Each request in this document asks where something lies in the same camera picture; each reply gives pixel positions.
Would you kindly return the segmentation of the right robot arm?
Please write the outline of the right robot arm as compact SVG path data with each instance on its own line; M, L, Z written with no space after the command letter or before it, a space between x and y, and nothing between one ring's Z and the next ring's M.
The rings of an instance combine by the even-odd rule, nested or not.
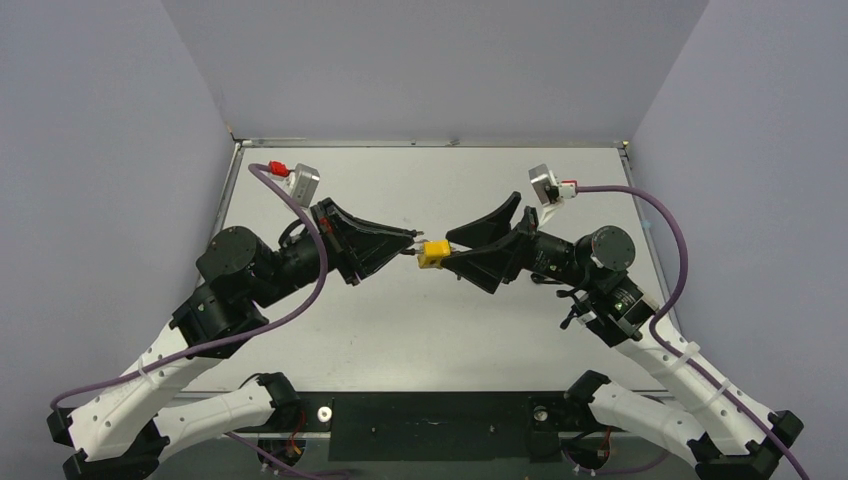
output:
M803 430L791 411L748 396L669 320L668 304L629 275L635 246L604 226L576 241L543 230L541 216L512 194L493 212L448 231L440 265L487 293L529 272L557 285L579 323L633 361L673 397L667 405L587 371L566 390L564 413L578 427L620 429L690 465L701 479L768 479Z

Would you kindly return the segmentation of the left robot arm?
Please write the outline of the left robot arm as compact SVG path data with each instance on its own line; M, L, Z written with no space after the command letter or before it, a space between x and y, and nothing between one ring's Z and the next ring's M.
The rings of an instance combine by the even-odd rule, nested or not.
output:
M263 308L321 285L334 271L356 285L409 249L415 236L356 218L331 199L287 227L276 247L242 226L216 234L196 263L200 286L126 371L126 381L48 417L53 440L73 451L65 476L145 479L170 456L220 434L297 424L301 400L280 372L261 373L230 393L192 404L175 407L172 400L230 358L249 333L268 325Z

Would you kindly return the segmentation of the yellow padlock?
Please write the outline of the yellow padlock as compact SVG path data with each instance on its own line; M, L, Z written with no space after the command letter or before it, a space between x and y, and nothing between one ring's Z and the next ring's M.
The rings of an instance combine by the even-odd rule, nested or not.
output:
M415 242L411 248L404 249L401 254L414 257L419 269L441 269L442 261L453 252L448 240Z

